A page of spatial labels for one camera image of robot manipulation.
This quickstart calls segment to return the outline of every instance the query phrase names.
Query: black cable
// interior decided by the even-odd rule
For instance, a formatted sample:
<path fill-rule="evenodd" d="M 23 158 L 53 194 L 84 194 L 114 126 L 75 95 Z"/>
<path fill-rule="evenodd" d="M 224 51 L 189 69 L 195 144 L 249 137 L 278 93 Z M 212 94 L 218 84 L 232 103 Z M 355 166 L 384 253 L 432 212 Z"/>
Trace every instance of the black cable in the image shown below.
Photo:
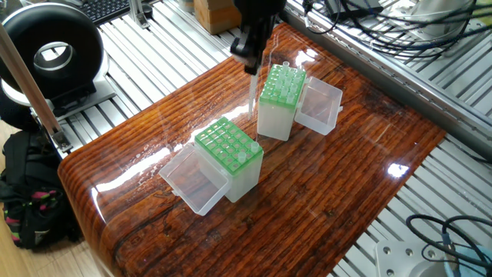
<path fill-rule="evenodd" d="M 427 247 L 431 246 L 430 244 L 426 244 L 423 248 L 422 248 L 422 252 L 421 252 L 421 255 L 422 255 L 422 258 L 424 258 L 424 260 L 428 261 L 428 262 L 452 262 L 452 263 L 456 263 L 458 264 L 459 266 L 464 266 L 472 271 L 474 271 L 475 273 L 477 273 L 478 275 L 480 276 L 485 276 L 485 274 L 483 274 L 482 272 L 479 272 L 478 270 L 472 268 L 471 266 L 467 265 L 467 264 L 464 264 L 464 263 L 461 263 L 461 262 L 456 262 L 456 261 L 453 261 L 453 260 L 438 260 L 438 259 L 429 259 L 428 257 L 425 256 L 425 249 L 427 249 Z"/>
<path fill-rule="evenodd" d="M 474 159 L 474 160 L 475 160 L 475 161 L 477 161 L 477 162 L 483 162 L 483 163 L 486 163 L 486 164 L 492 165 L 492 162 L 487 161 L 486 159 L 481 159 L 481 158 L 478 158 L 477 156 L 474 156 L 474 155 L 472 155 L 472 154 L 470 154 L 470 153 L 467 153 L 467 155 L 469 155 L 469 156 L 470 156 L 470 158 Z"/>
<path fill-rule="evenodd" d="M 341 0 L 337 0 L 337 1 L 338 1 L 338 11 L 340 11 L 340 9 L 341 9 Z M 325 7 L 326 7 L 326 8 L 329 6 L 329 4 L 328 4 L 328 0 L 324 0 L 324 5 L 325 5 Z M 307 17 L 307 16 L 308 16 L 308 12 L 310 12 L 310 11 L 311 11 L 311 10 L 310 10 L 309 8 L 304 7 L 304 17 Z M 323 32 L 316 32 L 315 30 L 312 30 L 312 29 L 311 29 L 311 28 L 309 28 L 309 27 L 307 27 L 307 30 L 308 30 L 309 32 L 312 32 L 312 33 L 313 33 L 313 34 L 315 34 L 315 35 L 324 35 L 324 34 L 327 34 L 327 33 L 331 32 L 331 31 L 335 28 L 335 26 L 337 25 L 337 23 L 338 23 L 338 20 L 339 20 L 339 19 L 340 19 L 340 12 L 338 12 L 338 13 L 337 13 L 337 17 L 336 17 L 336 19 L 335 19 L 335 22 L 333 22 L 333 23 L 332 23 L 331 28 L 329 28 L 329 29 L 328 29 L 328 30 L 326 30 L 326 31 L 323 31 Z"/>
<path fill-rule="evenodd" d="M 348 8 L 348 5 L 347 5 L 347 2 L 349 2 L 349 0 L 340 0 L 342 5 L 344 6 L 344 9 L 346 11 L 349 11 L 349 8 Z M 379 39 L 378 37 L 374 37 L 364 26 L 362 26 L 360 24 L 360 22 L 354 17 L 354 15 L 351 13 L 351 12 L 348 12 L 348 16 L 350 18 L 350 20 L 355 24 L 355 26 L 357 28 L 359 28 L 365 35 L 367 35 L 368 37 L 372 38 L 373 40 L 376 40 L 380 43 L 383 43 L 384 45 L 378 45 L 378 46 L 384 46 L 386 48 L 390 48 L 391 50 L 399 50 L 399 49 L 403 49 L 403 50 L 426 50 L 426 48 L 429 48 L 429 46 L 432 46 L 431 48 L 435 48 L 435 47 L 439 47 L 439 46 L 442 46 L 442 45 L 446 45 L 447 43 L 450 43 L 454 40 L 454 43 L 457 42 L 457 37 L 453 38 L 453 39 L 450 39 L 450 40 L 447 40 L 445 42 L 440 42 L 440 43 L 435 43 L 435 44 L 431 44 L 431 45 L 420 45 L 418 48 L 417 47 L 413 47 L 413 46 L 405 46 L 405 47 L 401 47 L 401 45 L 395 45 L 395 44 L 391 44 L 391 43 L 388 43 L 388 42 L 385 42 L 381 39 Z M 461 29 L 460 31 L 460 35 L 462 35 L 464 33 L 464 31 L 466 30 L 466 27 L 467 27 L 467 23 L 465 23 L 465 25 L 463 26 L 463 28 Z"/>
<path fill-rule="evenodd" d="M 304 4 L 305 2 L 308 2 L 310 4 L 309 9 L 306 9 L 306 5 Z M 306 11 L 305 14 L 307 14 L 313 8 L 313 5 L 314 4 L 320 4 L 320 2 L 319 1 L 313 1 L 313 0 L 304 0 L 303 6 L 304 6 L 304 10 Z M 325 9 L 326 9 L 326 7 L 327 7 L 327 1 L 324 1 L 324 4 L 325 4 Z M 466 9 L 458 9 L 456 11 L 453 11 L 453 12 L 448 13 L 445 16 L 442 16 L 440 18 L 434 19 L 434 20 L 429 21 L 429 22 L 414 21 L 414 20 L 404 20 L 404 19 L 401 19 L 401 18 L 395 18 L 395 17 L 390 17 L 390 16 L 387 16 L 387 15 L 381 15 L 381 14 L 375 15 L 372 12 L 372 15 L 374 15 L 375 17 L 376 16 L 380 16 L 380 17 L 387 18 L 387 19 L 392 19 L 392 20 L 395 20 L 395 21 L 413 23 L 413 24 L 417 25 L 417 26 L 414 26 L 414 27 L 404 28 L 404 29 L 395 30 L 395 31 L 379 31 L 379 30 L 372 30 L 370 28 L 366 28 L 363 25 L 361 25 L 360 22 L 358 21 L 358 19 L 356 19 L 354 17 L 354 15 L 352 14 L 352 12 L 350 12 L 350 9 L 348 8 L 348 5 L 354 6 L 356 8 L 362 8 L 362 9 L 365 9 L 365 7 L 360 6 L 360 5 L 357 5 L 357 4 L 353 3 L 350 0 L 338 0 L 338 4 L 339 4 L 339 11 L 341 10 L 340 5 L 343 5 L 344 6 L 344 9 L 347 11 L 348 18 L 352 21 L 352 23 L 354 24 L 354 26 L 350 26 L 347 23 L 339 22 L 339 14 L 338 14 L 337 15 L 336 22 L 326 32 L 316 32 L 316 31 L 313 31 L 313 30 L 310 30 L 310 31 L 313 32 L 313 33 L 315 33 L 315 34 L 322 35 L 322 34 L 325 34 L 325 33 L 329 32 L 329 31 L 333 30 L 333 28 L 335 27 L 336 24 L 342 24 L 342 25 L 350 26 L 352 28 L 358 28 L 368 38 L 372 38 L 372 40 L 375 41 L 375 42 L 367 42 L 367 41 L 364 41 L 364 40 L 360 40 L 359 38 L 356 38 L 353 35 L 350 35 L 350 34 L 346 33 L 342 29 L 339 29 L 339 30 L 342 31 L 344 34 L 349 35 L 351 38 L 356 39 L 359 42 L 364 43 L 365 45 L 368 45 L 374 51 L 383 53 L 385 55 L 394 55 L 394 56 L 400 56 L 400 57 L 405 57 L 405 58 L 433 58 L 433 57 L 442 55 L 444 52 L 448 51 L 453 45 L 455 45 L 462 38 L 466 38 L 466 37 L 469 37 L 469 36 L 472 36 L 472 35 L 479 34 L 481 32 L 485 32 L 485 31 L 487 31 L 489 29 L 492 29 L 492 26 L 486 26 L 486 27 L 479 28 L 479 29 L 476 29 L 476 30 L 473 30 L 473 31 L 470 31 L 470 32 L 466 32 L 467 25 L 468 25 L 468 23 L 469 23 L 469 21 L 470 21 L 471 18 L 479 18 L 479 17 L 487 16 L 487 13 L 482 13 L 480 15 L 472 15 L 472 13 L 474 11 L 480 10 L 480 9 L 483 9 L 483 8 L 490 8 L 490 7 L 492 7 L 492 5 L 477 5 L 477 0 L 473 0 L 473 3 L 471 3 L 470 7 L 466 8 Z M 321 8 L 316 8 L 315 10 L 318 11 L 318 12 L 320 12 L 321 11 Z M 456 17 L 458 15 L 462 15 L 462 14 L 468 14 L 468 16 L 466 18 L 458 18 L 458 19 L 455 19 L 454 18 L 454 17 Z M 435 41 L 435 42 L 432 42 L 432 43 L 423 43 L 423 42 L 419 42 L 419 41 L 408 42 L 408 43 L 406 43 L 406 42 L 400 43 L 400 42 L 398 42 L 399 41 L 398 39 L 388 38 L 387 36 L 382 36 L 381 38 L 387 39 L 385 41 L 384 39 L 381 39 L 381 38 L 378 38 L 378 37 L 375 37 L 374 35 L 372 35 L 374 33 L 408 32 L 410 30 L 415 30 L 415 29 L 418 29 L 418 28 L 424 28 L 424 27 L 426 27 L 428 25 L 432 25 L 432 24 L 438 24 L 438 23 L 441 23 L 441 24 L 449 24 L 449 23 L 452 23 L 452 22 L 466 22 L 466 23 L 464 24 L 463 28 L 460 30 L 459 34 L 456 35 L 455 37 L 449 38 L 449 39 L 445 39 L 445 40 Z M 427 50 L 431 50 L 433 48 L 442 48 L 442 49 L 441 49 L 441 51 L 436 52 L 436 53 L 431 54 L 431 55 L 402 55 L 401 54 L 402 52 L 405 52 L 405 51 L 427 51 Z"/>
<path fill-rule="evenodd" d="M 367 10 L 369 10 L 369 13 L 371 13 L 372 15 L 375 15 L 372 8 L 371 8 L 371 5 L 369 5 L 369 2 L 367 0 L 364 0 L 364 2 L 366 3 Z"/>
<path fill-rule="evenodd" d="M 458 221 L 458 220 L 468 220 L 468 221 L 472 221 L 472 222 L 479 222 L 479 223 L 489 225 L 490 227 L 492 227 L 492 222 L 490 222 L 486 219 L 481 219 L 479 217 L 472 216 L 472 215 L 457 215 L 457 216 L 453 216 L 452 218 L 449 218 L 448 220 L 446 220 L 444 222 L 443 228 L 441 230 L 442 233 L 446 234 L 446 230 L 447 230 L 447 228 L 449 228 L 450 224 L 455 222 L 455 221 Z"/>
<path fill-rule="evenodd" d="M 439 245 L 437 244 L 435 241 L 433 241 L 432 239 L 429 239 L 427 236 L 425 236 L 424 234 L 422 234 L 421 232 L 419 232 L 418 230 L 415 229 L 415 227 L 411 224 L 411 221 L 414 220 L 414 219 L 426 219 L 426 220 L 430 220 L 432 222 L 436 222 L 436 223 L 439 223 L 439 224 L 442 224 L 444 225 L 445 222 L 440 220 L 440 219 L 436 219 L 435 217 L 432 217 L 432 216 L 429 216 L 429 215 L 411 215 L 407 218 L 407 227 L 419 238 L 419 239 L 422 239 L 424 242 L 432 245 L 433 247 L 441 250 L 442 252 L 445 252 L 449 255 L 452 255 L 458 259 L 462 259 L 466 262 L 469 262 L 470 264 L 473 264 L 473 265 L 478 265 L 478 266 L 481 266 L 481 267 L 484 267 L 487 271 L 491 270 L 492 269 L 492 264 L 488 263 L 487 260 L 485 259 L 485 256 L 484 254 L 482 253 L 481 250 L 478 249 L 478 247 L 475 245 L 474 242 L 471 241 L 470 238 L 468 238 L 468 236 L 466 236 L 462 231 L 454 228 L 452 225 L 449 225 L 447 228 L 450 229 L 451 231 L 455 232 L 457 235 L 459 235 L 465 242 L 468 243 L 468 245 L 470 245 L 473 250 L 477 253 L 478 257 L 480 258 L 480 260 L 477 260 L 477 259 L 472 259 L 466 255 L 463 255 L 459 252 L 456 252 L 454 250 L 451 250 L 451 249 L 448 249 L 442 245 Z"/>
<path fill-rule="evenodd" d="M 453 243 L 454 243 L 455 245 L 458 245 L 458 246 L 461 246 L 461 247 L 464 247 L 464 248 L 472 249 L 472 248 L 471 248 L 470 246 L 468 246 L 468 245 L 462 245 L 462 244 L 460 244 L 460 243 L 456 243 L 456 242 L 453 242 Z M 487 254 L 485 254 L 485 253 L 484 253 L 484 256 L 485 256 L 485 258 L 487 258 L 487 260 L 489 260 L 489 262 L 490 262 L 490 263 L 492 263 L 492 259 L 491 259 L 491 258 L 490 258 Z"/>
<path fill-rule="evenodd" d="M 459 244 L 459 243 L 454 243 L 455 245 L 459 245 L 461 247 L 464 247 L 464 248 L 468 248 L 468 249 L 472 249 L 470 246 L 468 245 L 462 245 L 462 244 Z M 424 258 L 426 261 L 428 262 L 452 262 L 452 263 L 456 263 L 460 266 L 464 266 L 474 272 L 476 272 L 477 274 L 479 275 L 482 275 L 482 276 L 485 276 L 485 274 L 483 274 L 482 272 L 479 272 L 478 270 L 472 268 L 471 266 L 467 265 L 467 264 L 464 264 L 462 262 L 457 262 L 457 261 L 453 261 L 453 260 L 443 260 L 443 259 L 429 259 L 428 257 L 425 256 L 425 249 L 427 249 L 427 247 L 431 246 L 430 244 L 426 244 L 423 248 L 422 248 L 422 251 L 421 251 L 421 255 L 422 255 L 422 258 Z M 489 262 L 492 262 L 492 259 L 490 259 L 489 256 L 485 255 L 485 257 L 489 260 Z"/>

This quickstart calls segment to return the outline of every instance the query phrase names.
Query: black backpack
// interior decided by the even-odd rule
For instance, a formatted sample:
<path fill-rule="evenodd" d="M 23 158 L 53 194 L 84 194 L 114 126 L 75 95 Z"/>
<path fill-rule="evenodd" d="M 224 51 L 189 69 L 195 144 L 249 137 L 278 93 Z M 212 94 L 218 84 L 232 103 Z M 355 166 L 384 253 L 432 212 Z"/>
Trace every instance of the black backpack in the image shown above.
<path fill-rule="evenodd" d="M 56 151 L 42 132 L 20 131 L 4 145 L 0 175 L 4 219 L 18 247 L 33 249 L 63 239 L 78 240 L 80 229 L 58 178 Z"/>

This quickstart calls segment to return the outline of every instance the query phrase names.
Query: cardboard box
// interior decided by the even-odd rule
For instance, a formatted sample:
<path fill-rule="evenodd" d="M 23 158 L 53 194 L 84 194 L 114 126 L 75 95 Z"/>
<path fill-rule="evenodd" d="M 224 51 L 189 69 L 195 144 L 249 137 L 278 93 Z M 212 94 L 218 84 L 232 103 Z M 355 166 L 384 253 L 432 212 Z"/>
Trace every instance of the cardboard box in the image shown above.
<path fill-rule="evenodd" d="M 201 0 L 203 6 L 208 10 L 215 11 L 221 8 L 228 8 L 234 5 L 232 0 Z"/>
<path fill-rule="evenodd" d="M 241 24 L 241 13 L 231 0 L 194 0 L 194 16 L 212 35 Z"/>

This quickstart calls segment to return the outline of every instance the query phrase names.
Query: wooden pole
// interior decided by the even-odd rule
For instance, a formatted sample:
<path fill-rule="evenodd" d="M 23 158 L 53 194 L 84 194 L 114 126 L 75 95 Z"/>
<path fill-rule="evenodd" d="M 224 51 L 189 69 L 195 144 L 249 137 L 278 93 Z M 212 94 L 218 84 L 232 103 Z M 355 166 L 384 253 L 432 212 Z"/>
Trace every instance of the wooden pole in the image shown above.
<path fill-rule="evenodd" d="M 55 133 L 61 132 L 62 127 L 46 103 L 45 97 L 2 24 L 0 24 L 0 58 L 7 65 L 8 70 L 28 98 L 48 134 L 53 136 Z"/>

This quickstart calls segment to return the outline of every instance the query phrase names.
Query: metal bracket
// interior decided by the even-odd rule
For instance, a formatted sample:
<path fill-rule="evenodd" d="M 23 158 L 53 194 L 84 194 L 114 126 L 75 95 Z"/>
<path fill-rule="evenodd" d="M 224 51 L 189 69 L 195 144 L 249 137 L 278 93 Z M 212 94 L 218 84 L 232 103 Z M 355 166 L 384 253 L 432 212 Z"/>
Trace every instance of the metal bracket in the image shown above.
<path fill-rule="evenodd" d="M 141 7 L 141 0 L 130 0 L 130 17 L 141 28 L 150 27 L 147 18 L 144 15 L 144 10 Z"/>
<path fill-rule="evenodd" d="M 386 276 L 445 276 L 442 262 L 428 262 L 422 257 L 423 242 L 381 241 L 376 244 L 376 269 L 379 277 Z M 444 253 L 432 246 L 424 255 L 428 259 L 443 259 Z"/>
<path fill-rule="evenodd" d="M 73 146 L 70 144 L 70 141 L 65 136 L 63 131 L 58 131 L 52 136 L 56 145 L 60 148 L 60 150 L 64 153 L 68 152 Z"/>

